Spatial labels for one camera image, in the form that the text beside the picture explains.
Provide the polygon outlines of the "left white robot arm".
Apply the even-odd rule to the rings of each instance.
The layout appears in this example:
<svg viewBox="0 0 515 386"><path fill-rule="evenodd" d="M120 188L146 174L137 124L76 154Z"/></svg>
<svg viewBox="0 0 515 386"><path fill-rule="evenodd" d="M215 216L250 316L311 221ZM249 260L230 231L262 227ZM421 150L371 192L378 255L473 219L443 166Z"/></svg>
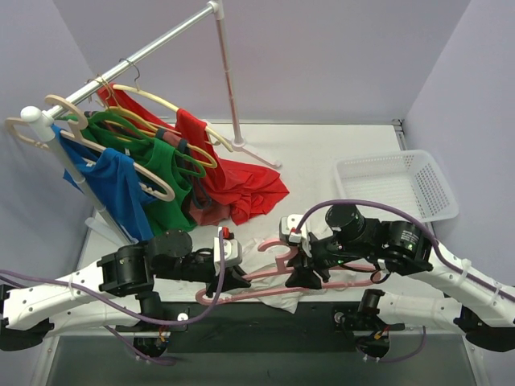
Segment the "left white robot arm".
<svg viewBox="0 0 515 386"><path fill-rule="evenodd" d="M139 332L192 324L196 317L180 320L166 309L156 280L204 283L207 296L217 300L249 288L241 262L241 244L227 228L219 228L211 248L198 250L187 232L169 230L58 279L22 276L32 285L1 287L1 349L21 351L65 331L97 326Z"/></svg>

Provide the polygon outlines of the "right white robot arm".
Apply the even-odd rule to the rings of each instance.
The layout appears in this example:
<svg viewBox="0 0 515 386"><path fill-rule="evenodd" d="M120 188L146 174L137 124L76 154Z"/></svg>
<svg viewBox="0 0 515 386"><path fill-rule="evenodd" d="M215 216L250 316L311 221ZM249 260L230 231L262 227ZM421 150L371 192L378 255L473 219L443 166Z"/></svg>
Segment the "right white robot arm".
<svg viewBox="0 0 515 386"><path fill-rule="evenodd" d="M281 241L298 249L289 287L319 290L330 269L364 260L374 275L397 274L442 293L417 298L367 289L356 310L342 317L353 330L415 325L462 335L488 351L514 349L514 288L458 258L413 216L383 203L333 199L303 215L283 216L278 231Z"/></svg>

